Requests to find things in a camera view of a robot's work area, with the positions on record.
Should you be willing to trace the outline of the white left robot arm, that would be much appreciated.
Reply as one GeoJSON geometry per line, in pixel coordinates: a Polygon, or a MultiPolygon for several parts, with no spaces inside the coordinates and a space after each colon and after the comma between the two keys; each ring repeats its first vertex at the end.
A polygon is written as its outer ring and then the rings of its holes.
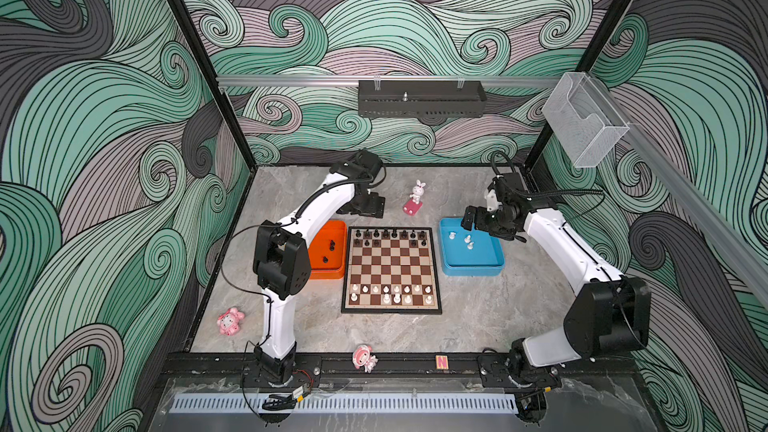
{"type": "Polygon", "coordinates": [[[254,354],[269,376],[287,381],[297,350],[295,297],[309,281],[310,246],[336,214],[381,218],[386,199],[374,192],[384,168],[375,154],[361,151],[332,165],[320,186],[282,219],[257,228],[253,272],[262,290],[263,333],[254,354]]]}

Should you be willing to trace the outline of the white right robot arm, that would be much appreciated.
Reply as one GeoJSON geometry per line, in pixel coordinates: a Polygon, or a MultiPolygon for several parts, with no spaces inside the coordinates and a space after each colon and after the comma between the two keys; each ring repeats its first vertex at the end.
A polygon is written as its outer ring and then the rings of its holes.
{"type": "Polygon", "coordinates": [[[514,343],[511,356],[516,369],[543,369],[647,347],[650,286],[601,258],[559,210],[500,206],[489,211],[469,206],[461,226],[503,240],[518,240],[524,232],[549,255],[574,293],[560,327],[514,343]]]}

